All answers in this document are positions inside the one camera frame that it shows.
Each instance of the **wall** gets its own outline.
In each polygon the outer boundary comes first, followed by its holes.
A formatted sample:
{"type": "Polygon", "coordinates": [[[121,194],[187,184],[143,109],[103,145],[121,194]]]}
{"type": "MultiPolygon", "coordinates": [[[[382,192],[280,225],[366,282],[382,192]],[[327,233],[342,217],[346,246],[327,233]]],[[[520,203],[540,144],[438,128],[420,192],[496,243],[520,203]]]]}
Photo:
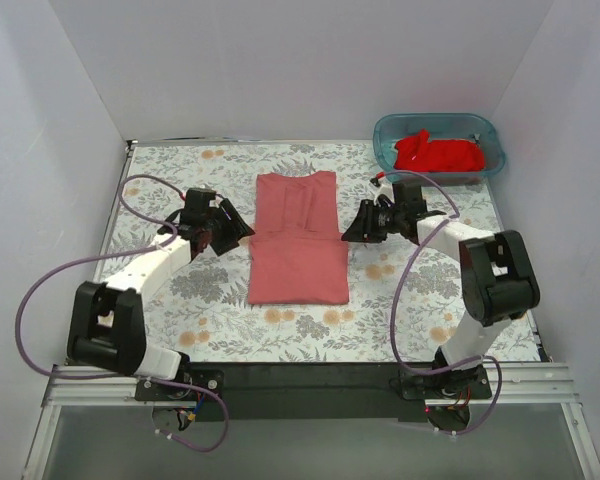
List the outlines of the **wall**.
{"type": "MultiPolygon", "coordinates": [[[[13,339],[21,296],[51,267],[100,246],[124,143],[45,0],[0,0],[0,480],[20,478],[46,379],[13,339]]],[[[75,287],[91,267],[43,286],[25,342],[64,359],[75,287]]]]}
{"type": "Polygon", "coordinates": [[[600,456],[600,1],[554,3],[493,121],[510,158],[500,212],[523,232],[540,334],[570,364],[600,456]]]}
{"type": "Polygon", "coordinates": [[[126,139],[370,138],[491,115],[551,0],[50,0],[126,139]]]}

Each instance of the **teal bin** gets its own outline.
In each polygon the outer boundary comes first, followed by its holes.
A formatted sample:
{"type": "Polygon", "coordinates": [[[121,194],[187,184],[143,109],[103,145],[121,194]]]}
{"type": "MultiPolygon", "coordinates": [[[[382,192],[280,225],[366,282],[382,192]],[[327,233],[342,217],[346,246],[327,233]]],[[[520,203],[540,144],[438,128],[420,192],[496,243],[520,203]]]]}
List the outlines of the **teal bin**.
{"type": "MultiPolygon", "coordinates": [[[[401,113],[381,118],[373,131],[373,151],[383,171],[393,170],[397,152],[394,146],[405,137],[427,130],[431,140],[464,139],[477,143],[484,153],[485,168],[480,172],[436,172],[427,176],[441,185],[473,184],[495,175],[504,167],[506,156],[498,133],[491,123],[472,113],[401,113]]],[[[389,175],[395,182],[399,175],[389,175]]],[[[426,184],[425,180],[411,176],[408,181],[426,184]]]]}

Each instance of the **floral tablecloth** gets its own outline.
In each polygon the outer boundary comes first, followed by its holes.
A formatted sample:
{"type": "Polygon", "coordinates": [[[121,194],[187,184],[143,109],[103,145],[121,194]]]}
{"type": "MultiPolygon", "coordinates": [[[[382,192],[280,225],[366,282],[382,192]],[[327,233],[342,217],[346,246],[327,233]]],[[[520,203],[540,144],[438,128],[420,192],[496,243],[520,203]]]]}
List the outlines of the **floral tablecloth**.
{"type": "MultiPolygon", "coordinates": [[[[258,174],[303,176],[319,170],[337,173],[339,224],[344,231],[360,200],[373,194],[369,178],[378,167],[368,142],[140,146],[129,175],[149,173],[183,190],[206,184],[229,198],[245,221],[253,224],[258,174]]],[[[486,185],[450,187],[448,191],[458,203],[462,221],[498,229],[486,185]]],[[[450,211],[435,190],[427,188],[424,194],[430,208],[450,211]]],[[[145,180],[133,181],[125,198],[138,210],[160,218],[182,205],[171,190],[145,180]]],[[[147,245],[155,230],[154,225],[122,209],[108,251],[147,245]]],[[[339,307],[248,305],[248,239],[220,258],[209,248],[154,296],[145,309],[147,335],[152,342],[185,352],[196,361],[391,361],[391,300],[414,248],[398,235],[379,245],[351,244],[351,300],[339,307]]],[[[100,279],[129,261],[106,261],[100,279]]],[[[400,302],[397,328],[403,357],[431,360],[438,346],[453,334],[463,310],[458,264],[425,250],[400,302]]],[[[505,361],[539,360],[529,322],[513,322],[490,353],[505,361]]]]}

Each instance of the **robotic arm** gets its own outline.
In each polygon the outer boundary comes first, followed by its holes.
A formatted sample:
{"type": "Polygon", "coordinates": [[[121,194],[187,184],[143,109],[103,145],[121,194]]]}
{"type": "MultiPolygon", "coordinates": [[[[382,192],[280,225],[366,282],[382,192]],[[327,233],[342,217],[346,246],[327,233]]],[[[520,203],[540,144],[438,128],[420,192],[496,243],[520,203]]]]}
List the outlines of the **robotic arm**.
{"type": "MultiPolygon", "coordinates": [[[[208,246],[220,256],[255,232],[242,220],[231,202],[216,206],[216,192],[189,189],[184,208],[168,222],[176,224],[177,238],[164,248],[141,255],[102,283],[84,282],[76,292],[67,354],[80,363],[123,375],[164,380],[180,379],[188,357],[147,343],[143,308],[177,270],[189,264],[208,246]],[[109,326],[104,320],[113,315],[109,326]]],[[[155,245],[171,237],[166,227],[158,231],[155,245]]]]}
{"type": "MultiPolygon", "coordinates": [[[[387,234],[399,233],[419,245],[445,220],[443,212],[427,210],[420,186],[393,184],[393,200],[387,188],[381,187],[375,200],[360,203],[353,224],[342,236],[344,241],[380,243],[387,234]]],[[[452,221],[427,246],[460,262],[466,307],[456,332],[436,352],[434,369],[483,356],[512,320],[538,305],[540,290],[518,232],[494,233],[452,221]]],[[[427,386],[463,388],[477,378],[480,363],[430,377],[427,386]]]]}

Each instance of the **red cloth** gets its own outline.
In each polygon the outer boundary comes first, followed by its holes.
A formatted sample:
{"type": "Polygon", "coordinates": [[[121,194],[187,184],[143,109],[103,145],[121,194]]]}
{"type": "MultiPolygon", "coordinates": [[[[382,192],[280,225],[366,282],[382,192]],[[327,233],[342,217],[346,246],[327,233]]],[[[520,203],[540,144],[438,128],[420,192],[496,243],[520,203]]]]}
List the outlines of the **red cloth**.
{"type": "Polygon", "coordinates": [[[477,172],[484,169],[482,150],[469,140],[432,140],[429,132],[396,143],[396,170],[414,172],[477,172]]]}
{"type": "Polygon", "coordinates": [[[336,174],[258,175],[250,238],[250,304],[349,302],[348,244],[340,240],[336,174]]]}

